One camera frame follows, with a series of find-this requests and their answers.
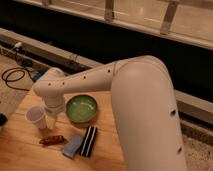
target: cable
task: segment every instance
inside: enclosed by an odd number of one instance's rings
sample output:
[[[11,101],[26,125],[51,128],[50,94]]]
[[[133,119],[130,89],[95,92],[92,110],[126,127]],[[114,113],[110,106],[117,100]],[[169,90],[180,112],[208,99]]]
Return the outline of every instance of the cable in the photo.
[[[10,54],[10,53],[13,53],[13,50],[16,48],[15,46],[14,47],[12,47],[10,50],[8,50],[6,53],[4,53],[4,51],[3,51],[3,46],[2,45],[0,45],[0,48],[1,48],[1,55],[4,55],[4,56],[7,56],[8,54]]]
[[[22,91],[29,91],[29,89],[24,89],[24,88],[18,88],[18,87],[13,87],[11,85],[9,85],[8,83],[10,82],[16,82],[16,81],[19,81],[21,80],[22,78],[24,78],[25,76],[25,71],[28,73],[29,77],[31,80],[32,77],[30,75],[30,72],[27,68],[24,68],[24,67],[17,67],[17,68],[10,68],[6,71],[3,72],[3,74],[1,75],[1,78],[2,80],[5,82],[5,84],[9,87],[9,88],[12,88],[12,89],[15,89],[15,90],[22,90]],[[20,72],[22,73],[22,75],[19,77],[19,78],[16,78],[16,79],[9,79],[10,76],[14,73],[17,73],[17,72]]]

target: black cable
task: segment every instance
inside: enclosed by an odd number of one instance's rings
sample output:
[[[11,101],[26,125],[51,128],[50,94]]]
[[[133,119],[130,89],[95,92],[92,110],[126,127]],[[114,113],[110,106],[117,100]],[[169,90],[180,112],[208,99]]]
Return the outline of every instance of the black cable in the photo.
[[[28,73],[30,79],[32,80],[32,77],[30,75],[30,71],[27,68],[24,68],[24,67],[10,68],[10,69],[3,72],[3,74],[1,75],[1,78],[9,88],[12,88],[12,89],[15,89],[15,90],[29,91],[28,89],[13,87],[13,86],[8,84],[10,82],[16,82],[16,81],[21,80],[25,76],[25,71]],[[9,77],[12,74],[17,73],[17,72],[22,73],[22,75],[19,78],[9,79]]]

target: wooden cutting board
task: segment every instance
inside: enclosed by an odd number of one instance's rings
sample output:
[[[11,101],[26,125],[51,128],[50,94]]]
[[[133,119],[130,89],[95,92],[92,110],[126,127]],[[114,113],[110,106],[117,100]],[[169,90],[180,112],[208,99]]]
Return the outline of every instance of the wooden cutting board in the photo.
[[[43,147],[38,143],[41,138],[50,135],[63,135],[69,140],[74,133],[84,135],[86,128],[72,125],[65,113],[60,113],[52,131],[39,131],[25,119],[25,113],[30,107],[43,105],[41,98],[30,91],[0,132],[0,170],[125,171],[111,108],[110,93],[86,94],[94,97],[99,106],[97,120],[94,124],[99,131],[90,158],[77,154],[74,160],[71,160],[62,155],[63,145]],[[66,101],[74,95],[77,94],[65,95]]]

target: screw hole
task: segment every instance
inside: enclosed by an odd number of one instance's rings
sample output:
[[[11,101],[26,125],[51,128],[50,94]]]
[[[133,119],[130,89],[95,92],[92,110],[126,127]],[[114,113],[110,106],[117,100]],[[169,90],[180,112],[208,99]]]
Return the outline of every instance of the screw hole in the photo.
[[[182,152],[182,147],[180,147],[177,151],[177,154],[180,154]]]
[[[176,110],[173,110],[170,114],[171,114],[171,116],[175,116]]]

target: paper cup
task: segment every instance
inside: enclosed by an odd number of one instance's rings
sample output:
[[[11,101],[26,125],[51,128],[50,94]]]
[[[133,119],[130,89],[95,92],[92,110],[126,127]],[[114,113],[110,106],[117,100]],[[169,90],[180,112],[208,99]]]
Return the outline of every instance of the paper cup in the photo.
[[[47,127],[44,109],[40,106],[30,108],[27,111],[26,119],[32,124],[36,125],[39,129],[44,129]]]

